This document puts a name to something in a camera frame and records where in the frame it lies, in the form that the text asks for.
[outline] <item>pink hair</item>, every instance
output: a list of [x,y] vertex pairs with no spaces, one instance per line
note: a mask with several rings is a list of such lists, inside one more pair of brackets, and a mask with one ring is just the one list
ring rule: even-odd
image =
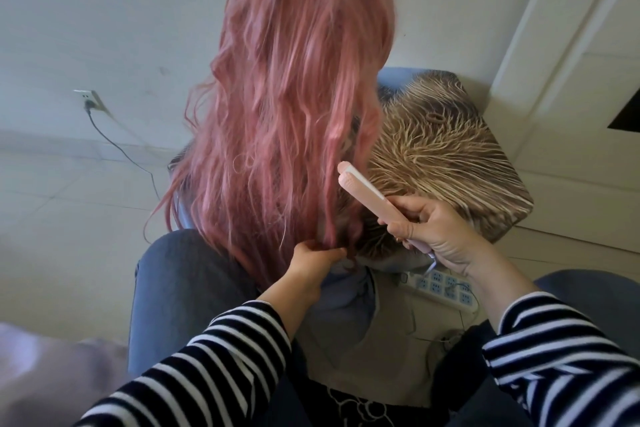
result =
[[[158,206],[167,226],[173,216],[181,227],[173,197],[186,193],[204,239],[262,287],[284,274],[296,243],[323,230],[336,246],[336,166],[366,168],[394,30],[393,0],[227,0],[212,76],[189,95],[195,139]],[[353,244],[362,225],[351,213]]]

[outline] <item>white power strip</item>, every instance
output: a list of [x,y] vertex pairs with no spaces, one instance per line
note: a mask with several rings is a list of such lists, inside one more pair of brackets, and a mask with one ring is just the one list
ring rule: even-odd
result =
[[475,314],[478,302],[471,293],[471,285],[454,275],[432,270],[427,275],[403,272],[399,275],[398,287],[407,289],[426,299]]

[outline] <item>pink flat iron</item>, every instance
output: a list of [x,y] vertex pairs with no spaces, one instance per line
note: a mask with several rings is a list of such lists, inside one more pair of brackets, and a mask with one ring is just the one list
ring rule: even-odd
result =
[[[392,221],[408,221],[398,208],[396,208],[391,202],[384,197],[384,195],[376,189],[375,186],[369,180],[367,180],[350,162],[343,160],[338,164],[338,172],[340,177],[338,182],[342,188],[348,192],[351,196],[355,197],[360,203],[364,205],[369,211],[371,211],[378,218],[385,223],[391,223]],[[436,266],[436,256],[433,250],[425,242],[418,240],[407,240],[411,245],[415,246],[422,253],[425,253],[431,257],[433,263],[429,266],[429,269],[425,272],[425,275],[433,270]]]

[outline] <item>person's left hand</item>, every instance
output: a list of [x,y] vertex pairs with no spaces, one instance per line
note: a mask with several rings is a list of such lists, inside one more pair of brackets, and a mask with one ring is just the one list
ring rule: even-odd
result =
[[314,240],[298,243],[293,249],[293,258],[283,278],[291,284],[303,287],[311,303],[320,298],[320,284],[331,270],[331,266],[347,256],[346,248],[322,250]]

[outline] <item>fur-patterned cushion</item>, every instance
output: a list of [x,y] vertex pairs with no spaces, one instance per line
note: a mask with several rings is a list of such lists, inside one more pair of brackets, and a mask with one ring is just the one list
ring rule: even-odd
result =
[[[531,212],[531,196],[456,75],[427,71],[400,91],[378,93],[385,120],[369,179],[383,194],[447,201],[492,242]],[[404,250],[363,213],[358,255],[380,261]]]

